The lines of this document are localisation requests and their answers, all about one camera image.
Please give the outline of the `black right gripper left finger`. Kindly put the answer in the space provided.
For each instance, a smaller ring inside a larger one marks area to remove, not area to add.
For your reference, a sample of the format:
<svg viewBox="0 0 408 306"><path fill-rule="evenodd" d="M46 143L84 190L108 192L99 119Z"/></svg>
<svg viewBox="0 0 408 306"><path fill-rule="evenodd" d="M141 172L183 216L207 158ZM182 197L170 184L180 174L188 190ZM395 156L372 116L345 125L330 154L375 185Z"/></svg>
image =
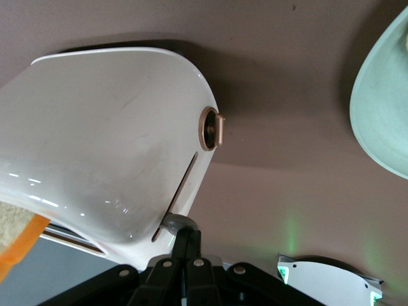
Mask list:
<svg viewBox="0 0 408 306"><path fill-rule="evenodd" d="M143 273L130 265L117 265L64 291L42 305L164 305L180 276L186 254L188 229L178 231L172 254Z"/></svg>

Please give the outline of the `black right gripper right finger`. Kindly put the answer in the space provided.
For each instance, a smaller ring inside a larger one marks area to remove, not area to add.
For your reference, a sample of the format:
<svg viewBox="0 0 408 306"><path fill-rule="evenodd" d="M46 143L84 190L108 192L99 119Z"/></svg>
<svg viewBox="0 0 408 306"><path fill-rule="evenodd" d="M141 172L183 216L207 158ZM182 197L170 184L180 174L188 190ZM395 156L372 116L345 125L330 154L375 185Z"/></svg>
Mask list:
<svg viewBox="0 0 408 306"><path fill-rule="evenodd" d="M256 266L238 262L228 269L201 255L201 232L186 231L188 305L321 305Z"/></svg>

